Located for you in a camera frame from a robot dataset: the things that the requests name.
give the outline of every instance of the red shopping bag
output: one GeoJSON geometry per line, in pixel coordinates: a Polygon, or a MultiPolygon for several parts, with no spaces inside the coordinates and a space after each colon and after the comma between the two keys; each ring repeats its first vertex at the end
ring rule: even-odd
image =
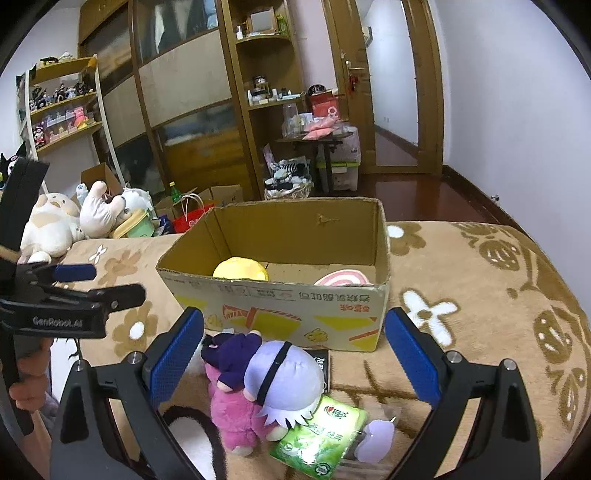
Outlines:
{"type": "Polygon", "coordinates": [[[204,205],[199,195],[196,193],[190,193],[188,195],[183,195],[181,198],[181,207],[183,208],[183,216],[173,221],[175,233],[185,233],[187,230],[189,230],[193,225],[195,225],[195,223],[197,223],[197,221],[203,216],[205,212],[213,208],[213,203],[204,205]],[[200,207],[187,212],[189,200],[196,200],[200,207]]]}

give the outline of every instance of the black card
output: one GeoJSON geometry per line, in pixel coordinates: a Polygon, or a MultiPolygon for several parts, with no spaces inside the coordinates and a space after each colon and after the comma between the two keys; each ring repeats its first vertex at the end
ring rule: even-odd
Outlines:
{"type": "Polygon", "coordinates": [[[330,392],[330,353],[326,349],[307,348],[308,352],[322,370],[324,375],[324,393],[330,392]]]}

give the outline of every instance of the human hand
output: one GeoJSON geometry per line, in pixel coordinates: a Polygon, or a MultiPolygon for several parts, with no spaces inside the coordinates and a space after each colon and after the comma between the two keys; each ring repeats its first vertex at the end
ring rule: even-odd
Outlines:
{"type": "Polygon", "coordinates": [[[45,403],[45,392],[49,385],[47,367],[49,366],[50,347],[53,338],[44,338],[41,341],[41,349],[32,355],[21,358],[17,362],[19,371],[27,375],[25,380],[13,384],[8,394],[17,403],[21,410],[34,412],[45,403]]]}

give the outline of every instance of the white wall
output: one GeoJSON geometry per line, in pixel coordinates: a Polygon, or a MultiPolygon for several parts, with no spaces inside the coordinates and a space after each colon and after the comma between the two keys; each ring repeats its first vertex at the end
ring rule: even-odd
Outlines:
{"type": "Polygon", "coordinates": [[[449,165],[540,245],[591,313],[591,80],[530,0],[431,0],[449,165]]]}
{"type": "Polygon", "coordinates": [[[337,88],[335,64],[322,0],[288,0],[300,49],[304,88],[317,83],[337,88]]]}
{"type": "Polygon", "coordinates": [[[374,0],[363,24],[374,36],[367,48],[374,122],[417,145],[417,84],[402,2],[374,0]]]}
{"type": "MultiPolygon", "coordinates": [[[[14,155],[22,143],[18,132],[16,75],[35,65],[40,58],[58,57],[66,50],[78,52],[79,8],[54,7],[29,32],[0,76],[0,152],[14,155]]],[[[46,176],[51,192],[74,193],[80,172],[95,164],[90,137],[83,137],[44,158],[50,163],[46,176]]]]}

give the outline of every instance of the yellow plush ball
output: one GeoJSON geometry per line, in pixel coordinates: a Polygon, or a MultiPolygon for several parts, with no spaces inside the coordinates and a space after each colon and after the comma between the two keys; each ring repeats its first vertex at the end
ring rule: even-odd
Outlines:
{"type": "Polygon", "coordinates": [[[220,263],[213,272],[214,278],[228,280],[248,278],[269,281],[269,274],[259,262],[250,258],[232,257],[220,263]]]}

